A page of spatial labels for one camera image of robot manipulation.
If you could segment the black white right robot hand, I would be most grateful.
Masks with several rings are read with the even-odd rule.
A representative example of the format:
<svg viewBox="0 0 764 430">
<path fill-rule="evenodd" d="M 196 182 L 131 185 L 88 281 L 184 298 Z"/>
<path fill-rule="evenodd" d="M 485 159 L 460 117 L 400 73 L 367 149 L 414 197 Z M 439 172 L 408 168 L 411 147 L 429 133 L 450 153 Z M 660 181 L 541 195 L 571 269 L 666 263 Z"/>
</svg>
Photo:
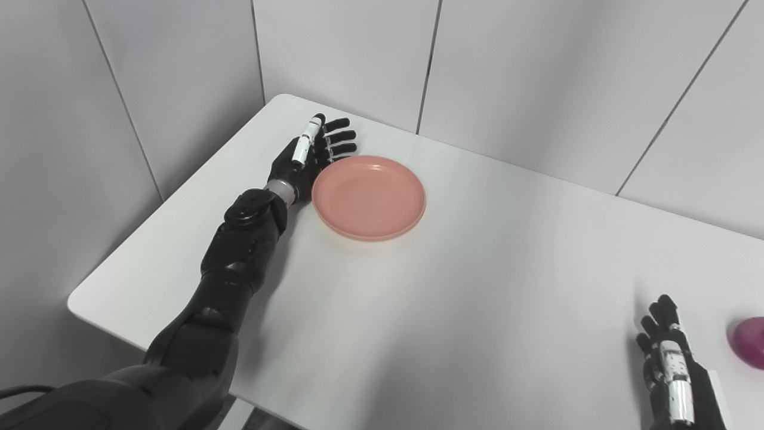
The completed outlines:
<svg viewBox="0 0 764 430">
<path fill-rule="evenodd" d="M 663 294 L 639 323 L 652 429 L 726 429 L 714 382 L 699 364 L 680 325 L 677 305 Z"/>
</svg>

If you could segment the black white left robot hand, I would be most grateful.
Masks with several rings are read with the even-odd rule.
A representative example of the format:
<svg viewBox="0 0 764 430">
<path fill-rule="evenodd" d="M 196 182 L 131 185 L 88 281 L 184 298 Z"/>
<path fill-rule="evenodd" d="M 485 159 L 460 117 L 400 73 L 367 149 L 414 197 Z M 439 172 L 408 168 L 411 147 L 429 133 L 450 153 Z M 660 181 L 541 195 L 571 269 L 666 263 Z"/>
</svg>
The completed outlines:
<svg viewBox="0 0 764 430">
<path fill-rule="evenodd" d="M 349 118 L 327 121 L 317 113 L 273 161 L 266 188 L 286 206 L 310 201 L 318 175 L 331 164 L 356 155 L 355 139 Z"/>
</svg>

